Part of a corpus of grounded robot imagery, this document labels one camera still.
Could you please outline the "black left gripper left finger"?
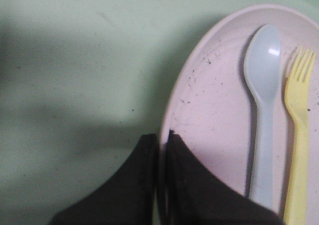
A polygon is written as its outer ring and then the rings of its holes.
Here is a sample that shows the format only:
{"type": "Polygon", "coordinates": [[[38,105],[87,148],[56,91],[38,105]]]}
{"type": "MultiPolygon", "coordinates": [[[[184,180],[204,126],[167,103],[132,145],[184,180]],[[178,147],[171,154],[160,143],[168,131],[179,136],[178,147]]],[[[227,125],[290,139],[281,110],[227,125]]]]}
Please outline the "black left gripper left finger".
{"type": "Polygon", "coordinates": [[[150,225],[153,221],[158,141],[142,135],[119,170],[81,201],[58,212],[52,225],[150,225]]]}

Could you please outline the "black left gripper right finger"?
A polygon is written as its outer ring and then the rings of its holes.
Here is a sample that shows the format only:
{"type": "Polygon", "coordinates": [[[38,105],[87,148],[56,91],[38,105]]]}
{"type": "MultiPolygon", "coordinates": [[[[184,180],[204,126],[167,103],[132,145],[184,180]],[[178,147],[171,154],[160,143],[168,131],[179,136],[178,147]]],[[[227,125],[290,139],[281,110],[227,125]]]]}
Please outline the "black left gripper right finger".
{"type": "Polygon", "coordinates": [[[273,211],[232,190],[169,132],[166,144],[168,207],[175,225],[281,225],[273,211]]]}

